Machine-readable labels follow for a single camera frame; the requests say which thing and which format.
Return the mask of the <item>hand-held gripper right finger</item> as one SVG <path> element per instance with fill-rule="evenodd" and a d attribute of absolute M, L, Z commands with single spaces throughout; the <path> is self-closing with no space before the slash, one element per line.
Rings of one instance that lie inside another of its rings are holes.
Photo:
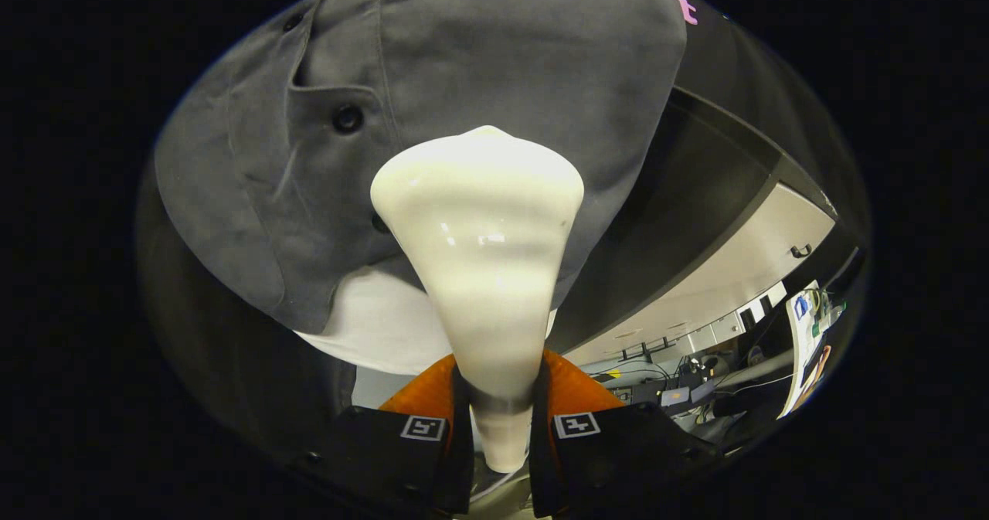
<path fill-rule="evenodd" d="M 658 405 L 627 404 L 557 352 L 532 395 L 529 471 L 537 517 L 650 519 L 679 510 L 723 453 Z"/>

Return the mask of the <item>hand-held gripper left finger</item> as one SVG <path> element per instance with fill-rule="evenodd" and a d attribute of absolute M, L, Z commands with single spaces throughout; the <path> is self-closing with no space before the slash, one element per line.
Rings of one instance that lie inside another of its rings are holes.
<path fill-rule="evenodd" d="M 448 355 L 373 408 L 350 406 L 290 470 L 347 518 L 452 518 L 470 507 L 467 382 Z"/>

